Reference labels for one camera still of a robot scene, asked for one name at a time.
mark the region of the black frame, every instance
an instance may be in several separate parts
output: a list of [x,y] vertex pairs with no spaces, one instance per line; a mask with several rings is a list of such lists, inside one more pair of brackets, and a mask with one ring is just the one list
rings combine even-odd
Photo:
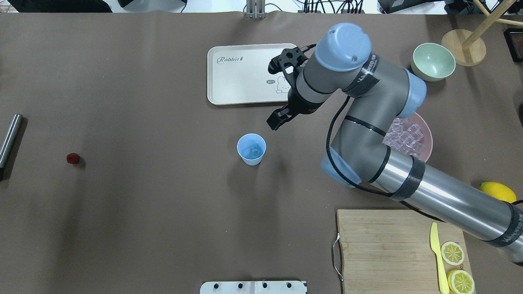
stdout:
[[510,51],[510,55],[512,56],[512,60],[514,62],[523,62],[523,52],[520,52],[520,54],[518,54],[518,52],[516,51],[516,47],[514,46],[514,43],[512,42],[511,35],[515,34],[515,33],[521,34],[523,36],[523,29],[514,29],[514,28],[506,29],[503,32],[503,36],[505,36],[505,41],[507,41],[507,46]]

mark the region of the white metal plate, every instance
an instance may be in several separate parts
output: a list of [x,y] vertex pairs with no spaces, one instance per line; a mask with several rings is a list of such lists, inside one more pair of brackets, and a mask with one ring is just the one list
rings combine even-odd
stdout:
[[307,294],[306,281],[205,282],[200,294]]
[[207,53],[207,99],[215,105],[287,101],[283,73],[269,74],[273,57],[296,45],[259,44],[213,47]]

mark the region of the red object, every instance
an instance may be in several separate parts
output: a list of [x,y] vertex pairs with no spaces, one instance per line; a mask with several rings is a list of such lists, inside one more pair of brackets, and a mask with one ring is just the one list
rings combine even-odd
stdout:
[[67,155],[67,163],[77,164],[78,162],[80,162],[80,155],[76,153],[70,153]]

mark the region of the yellow lemon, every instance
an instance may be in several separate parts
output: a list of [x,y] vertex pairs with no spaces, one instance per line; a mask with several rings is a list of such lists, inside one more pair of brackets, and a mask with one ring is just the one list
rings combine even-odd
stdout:
[[508,203],[516,201],[516,193],[501,183],[484,182],[480,185],[480,191]]
[[447,280],[450,290],[456,294],[472,294],[474,292],[474,280],[464,270],[451,270]]
[[445,242],[441,246],[441,255],[443,260],[450,265],[460,265],[465,260],[463,248],[455,242]]

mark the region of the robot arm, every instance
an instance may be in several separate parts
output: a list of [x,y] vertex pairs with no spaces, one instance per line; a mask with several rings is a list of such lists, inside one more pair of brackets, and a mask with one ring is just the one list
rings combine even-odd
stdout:
[[[292,74],[285,70],[290,66]],[[350,187],[369,182],[385,191],[380,194],[460,227],[523,266],[523,211],[382,143],[395,117],[409,117],[423,103],[426,85],[372,53],[361,28],[337,24],[310,59],[298,48],[286,49],[269,71],[283,71],[291,85],[288,104],[267,120],[273,130],[313,113],[337,89],[354,98],[322,161],[329,176]]]

